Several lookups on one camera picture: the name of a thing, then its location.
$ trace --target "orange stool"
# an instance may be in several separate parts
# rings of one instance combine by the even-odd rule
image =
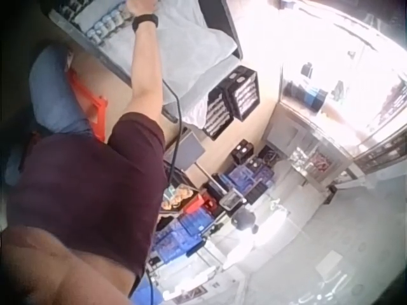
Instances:
[[[93,95],[93,93],[80,82],[78,75],[72,69],[68,71],[68,80],[74,90],[76,99],[89,119],[95,136],[104,142],[107,99]]]

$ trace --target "blue jeans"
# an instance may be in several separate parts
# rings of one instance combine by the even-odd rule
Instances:
[[[47,46],[31,67],[29,87],[34,116],[38,124],[53,133],[75,133],[93,137],[92,127],[76,100],[66,74],[69,50],[59,44]],[[10,152],[4,181],[14,186],[23,144]]]

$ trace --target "bottle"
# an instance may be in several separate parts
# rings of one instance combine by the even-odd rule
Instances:
[[[107,30],[109,31],[109,33],[116,29],[116,24],[113,21],[112,17],[110,17],[110,15],[103,16],[102,22],[103,22],[104,26],[107,28]]]
[[[118,9],[124,20],[132,18],[132,14],[130,14],[130,12],[128,11],[125,3],[119,4]]]
[[[101,21],[96,22],[93,28],[101,39],[104,39],[109,34],[109,30]]]
[[[93,29],[90,29],[86,36],[91,40],[92,43],[99,45],[102,43],[101,38],[96,34],[96,31]]]
[[[110,16],[112,17],[112,20],[113,20],[114,24],[116,25],[116,27],[119,27],[124,23],[124,19],[117,9],[114,9],[110,13]]]

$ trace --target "tiled floor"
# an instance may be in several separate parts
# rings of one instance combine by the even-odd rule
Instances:
[[[242,63],[259,74],[261,104],[244,123],[235,120],[216,141],[211,141],[209,138],[203,139],[206,153],[198,162],[209,173],[216,172],[225,166],[228,153],[241,139],[245,138],[255,146],[261,142],[263,130],[275,106],[279,89],[277,10],[267,1],[229,0],[228,3],[243,49]],[[87,87],[108,99],[106,135],[109,135],[130,100],[130,88],[84,51],[76,52],[72,66]],[[162,117],[162,128],[166,141],[171,141],[177,133],[177,125]],[[187,171],[187,174],[197,186],[206,181],[205,176],[194,166]]]

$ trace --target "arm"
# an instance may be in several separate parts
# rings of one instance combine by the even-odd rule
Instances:
[[[156,0],[127,0],[135,16],[152,14]],[[162,74],[156,27],[143,22],[135,33],[132,63],[132,100],[125,112],[139,112],[159,121],[163,105]]]
[[[108,279],[46,231],[9,227],[1,241],[2,275],[30,304],[130,304]]]

